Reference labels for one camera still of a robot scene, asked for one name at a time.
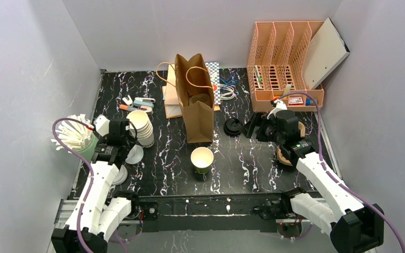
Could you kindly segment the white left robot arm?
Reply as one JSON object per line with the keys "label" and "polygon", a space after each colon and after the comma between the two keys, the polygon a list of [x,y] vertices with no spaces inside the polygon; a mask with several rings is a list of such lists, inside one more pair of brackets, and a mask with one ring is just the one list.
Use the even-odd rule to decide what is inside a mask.
{"label": "white left robot arm", "polygon": [[135,193],[123,192],[106,205],[111,185],[122,168],[124,157],[135,146],[138,131],[128,119],[110,120],[109,132],[97,142],[91,161],[69,148],[58,137],[56,141],[82,160],[89,175],[80,198],[63,228],[55,228],[51,242],[56,252],[107,252],[108,241],[121,221],[132,214],[136,207]]}

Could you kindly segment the green paper coffee cup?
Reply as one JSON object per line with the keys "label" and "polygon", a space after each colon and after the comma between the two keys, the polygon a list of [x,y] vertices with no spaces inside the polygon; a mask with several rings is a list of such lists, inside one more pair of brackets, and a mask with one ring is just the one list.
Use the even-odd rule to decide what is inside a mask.
{"label": "green paper coffee cup", "polygon": [[212,169],[214,154],[207,147],[195,148],[190,155],[191,170],[197,181],[205,181]]}

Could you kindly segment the cardboard cup carrier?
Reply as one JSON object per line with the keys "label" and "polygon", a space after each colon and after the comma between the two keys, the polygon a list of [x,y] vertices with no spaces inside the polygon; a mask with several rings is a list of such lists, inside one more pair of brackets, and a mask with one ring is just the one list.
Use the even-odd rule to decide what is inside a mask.
{"label": "cardboard cup carrier", "polygon": [[[300,138],[305,138],[306,134],[306,127],[305,125],[299,121],[298,122],[298,129],[300,131]],[[276,151],[276,157],[278,162],[286,166],[294,166],[292,161],[296,158],[296,153],[293,151],[293,148],[290,145],[286,146],[278,146]]]}

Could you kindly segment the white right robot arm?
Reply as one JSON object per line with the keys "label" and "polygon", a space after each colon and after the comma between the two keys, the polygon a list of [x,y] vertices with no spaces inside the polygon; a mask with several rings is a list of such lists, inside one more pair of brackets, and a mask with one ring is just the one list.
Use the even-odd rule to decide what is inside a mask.
{"label": "white right robot arm", "polygon": [[279,154],[315,186],[323,205],[301,188],[282,193],[277,204],[254,208],[262,218],[293,213],[307,218],[329,235],[337,252],[365,252],[383,244],[384,220],[377,204],[365,204],[347,192],[323,161],[313,142],[301,135],[300,121],[284,102],[274,101],[270,113],[255,112],[241,133],[260,142],[274,142]]}

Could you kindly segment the brown paper bag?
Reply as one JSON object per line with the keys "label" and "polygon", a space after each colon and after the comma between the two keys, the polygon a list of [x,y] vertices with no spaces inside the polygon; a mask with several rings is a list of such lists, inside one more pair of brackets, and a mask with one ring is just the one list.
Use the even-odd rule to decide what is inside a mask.
{"label": "brown paper bag", "polygon": [[203,56],[190,59],[177,54],[172,72],[188,143],[211,143],[214,135],[215,96]]}

